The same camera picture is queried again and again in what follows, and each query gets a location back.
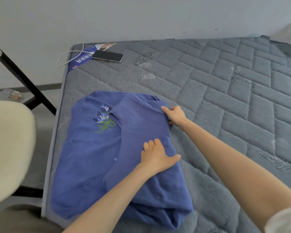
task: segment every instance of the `sleeve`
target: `sleeve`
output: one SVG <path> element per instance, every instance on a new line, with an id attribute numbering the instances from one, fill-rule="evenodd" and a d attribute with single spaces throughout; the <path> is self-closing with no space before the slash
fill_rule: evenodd
<path id="1" fill-rule="evenodd" d="M 291 208 L 272 216 L 265 226 L 265 233 L 291 233 Z"/>

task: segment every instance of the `person's right arm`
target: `person's right arm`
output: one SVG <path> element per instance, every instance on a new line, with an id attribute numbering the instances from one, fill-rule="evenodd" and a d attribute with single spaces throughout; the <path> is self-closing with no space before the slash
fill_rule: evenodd
<path id="1" fill-rule="evenodd" d="M 188 120 L 179 106 L 164 113 L 193 141 L 254 224 L 264 232 L 267 221 L 291 208 L 291 189 L 269 171 Z"/>

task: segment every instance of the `blue label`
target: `blue label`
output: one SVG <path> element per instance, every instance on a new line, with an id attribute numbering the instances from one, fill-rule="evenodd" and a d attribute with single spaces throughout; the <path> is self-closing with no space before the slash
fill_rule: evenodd
<path id="1" fill-rule="evenodd" d="M 94 53 L 95 51 L 97 51 L 97 48 L 96 46 L 91 46 L 90 48 L 87 48 L 83 51 Z M 80 54 L 77 58 L 69 62 L 68 73 L 71 70 L 76 69 L 77 67 L 83 65 L 85 62 L 88 62 L 91 59 L 92 59 L 91 54 L 82 52 L 82 54 Z"/>

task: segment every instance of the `charging cable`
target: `charging cable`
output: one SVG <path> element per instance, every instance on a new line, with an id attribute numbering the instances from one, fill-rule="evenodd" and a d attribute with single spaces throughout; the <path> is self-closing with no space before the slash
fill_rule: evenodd
<path id="1" fill-rule="evenodd" d="M 78 58 L 78 57 L 79 57 L 79 55 L 80 55 L 82 52 L 84 52 L 84 53 L 89 53 L 89 54 L 91 54 L 91 55 L 93 55 L 93 54 L 94 54 L 94 52 L 88 52 L 88 51 L 83 51 L 83 50 L 84 50 L 84 43 L 83 43 L 82 50 L 71 50 L 71 51 L 68 51 L 68 52 L 66 52 L 66 53 L 62 54 L 62 56 L 61 56 L 61 57 L 59 57 L 59 59 L 58 59 L 58 61 L 57 61 L 57 64 L 56 64 L 56 66 L 57 66 L 58 68 L 60 68 L 60 67 L 62 67 L 62 66 L 64 66 L 64 65 L 68 64 L 70 61 L 73 61 L 75 58 Z M 63 65 L 61 65 L 61 66 L 58 66 L 58 63 L 59 63 L 60 59 L 61 59 L 61 58 L 62 58 L 62 57 L 65 55 L 65 54 L 68 54 L 68 53 L 70 53 L 70 52 L 74 52 L 74 51 L 80 52 L 80 54 L 78 54 L 76 57 L 72 58 L 71 60 L 67 61 L 67 62 L 66 62 L 66 63 L 64 63 Z"/>

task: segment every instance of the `folded blue garment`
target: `folded blue garment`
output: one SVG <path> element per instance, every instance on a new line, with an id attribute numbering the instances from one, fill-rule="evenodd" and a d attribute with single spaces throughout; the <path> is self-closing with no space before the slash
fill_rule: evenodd
<path id="1" fill-rule="evenodd" d="M 79 100 L 55 172 L 54 212 L 70 218 L 86 211 L 140 163 L 144 142 L 158 138 L 166 154 L 175 155 L 162 105 L 151 95 L 106 91 Z M 122 217 L 175 229 L 192 210 L 176 163 L 150 178 Z"/>

